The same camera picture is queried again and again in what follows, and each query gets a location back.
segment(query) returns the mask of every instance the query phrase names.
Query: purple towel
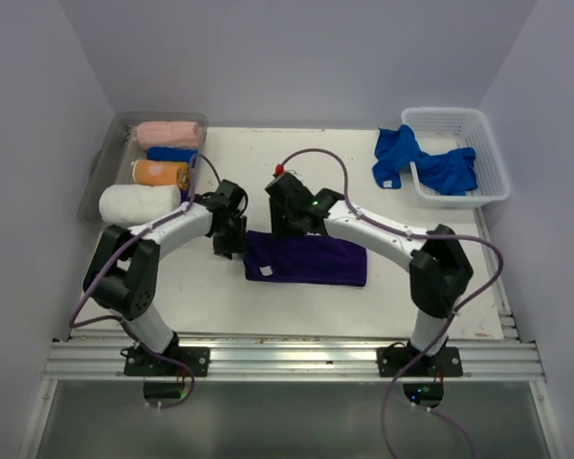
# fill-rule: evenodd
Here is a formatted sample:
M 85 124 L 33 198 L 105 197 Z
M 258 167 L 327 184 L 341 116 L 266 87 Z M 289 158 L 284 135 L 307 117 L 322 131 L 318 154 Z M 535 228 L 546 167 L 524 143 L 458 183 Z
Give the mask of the purple towel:
M 248 231 L 245 276 L 263 282 L 363 287 L 367 254 L 363 247 L 327 236 L 277 239 Z

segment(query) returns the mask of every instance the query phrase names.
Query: white plastic basket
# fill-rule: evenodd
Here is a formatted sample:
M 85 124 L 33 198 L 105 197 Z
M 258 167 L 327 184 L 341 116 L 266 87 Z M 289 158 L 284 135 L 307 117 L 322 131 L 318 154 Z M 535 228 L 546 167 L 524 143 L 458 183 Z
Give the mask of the white plastic basket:
M 424 186 L 419 182 L 414 163 L 410 163 L 421 207 L 479 208 L 508 198 L 510 185 L 506 170 L 482 112 L 471 108 L 407 108 L 402 112 L 402 123 L 410 126 L 421 149 L 431 155 L 466 146 L 476 152 L 478 189 L 467 192 L 465 196 L 444 196 Z

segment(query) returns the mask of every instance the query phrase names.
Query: white rolled towel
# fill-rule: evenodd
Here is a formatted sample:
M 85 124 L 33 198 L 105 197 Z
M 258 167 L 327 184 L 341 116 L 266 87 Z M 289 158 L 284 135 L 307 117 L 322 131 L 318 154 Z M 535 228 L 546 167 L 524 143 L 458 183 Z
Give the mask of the white rolled towel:
M 131 227 L 160 218 L 180 205 L 176 185 L 112 185 L 99 198 L 99 213 L 108 224 Z

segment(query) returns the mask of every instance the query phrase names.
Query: pink rolled towel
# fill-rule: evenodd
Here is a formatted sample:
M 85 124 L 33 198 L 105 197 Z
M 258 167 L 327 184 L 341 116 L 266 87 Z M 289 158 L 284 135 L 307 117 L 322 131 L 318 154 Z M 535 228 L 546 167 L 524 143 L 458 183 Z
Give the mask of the pink rolled towel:
M 151 146 L 197 150 L 202 143 L 200 128 L 193 121 L 142 122 L 136 128 L 136 137 L 145 150 Z

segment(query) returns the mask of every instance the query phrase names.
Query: clear plastic bin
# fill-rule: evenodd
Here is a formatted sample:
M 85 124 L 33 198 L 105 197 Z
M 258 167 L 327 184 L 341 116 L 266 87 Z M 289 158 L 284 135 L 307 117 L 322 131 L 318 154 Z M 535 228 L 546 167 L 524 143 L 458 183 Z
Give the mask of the clear plastic bin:
M 410 163 L 419 205 L 424 208 L 479 208 L 510 195 L 506 169 L 496 141 L 482 112 L 471 108 L 408 108 L 402 123 L 410 126 L 426 153 L 443 154 L 455 148 L 472 147 L 476 152 L 478 189 L 465 196 L 444 196 L 419 182 L 416 166 Z
M 99 214 L 99 198 L 104 190 L 114 184 L 133 184 L 132 163 L 146 158 L 146 153 L 134 141 L 134 130 L 144 121 L 194 121 L 200 126 L 204 149 L 209 120 L 195 113 L 172 112 L 121 112 L 111 121 L 102 147 L 93 160 L 89 182 L 78 206 L 77 219 L 83 225 L 100 230 L 103 226 Z

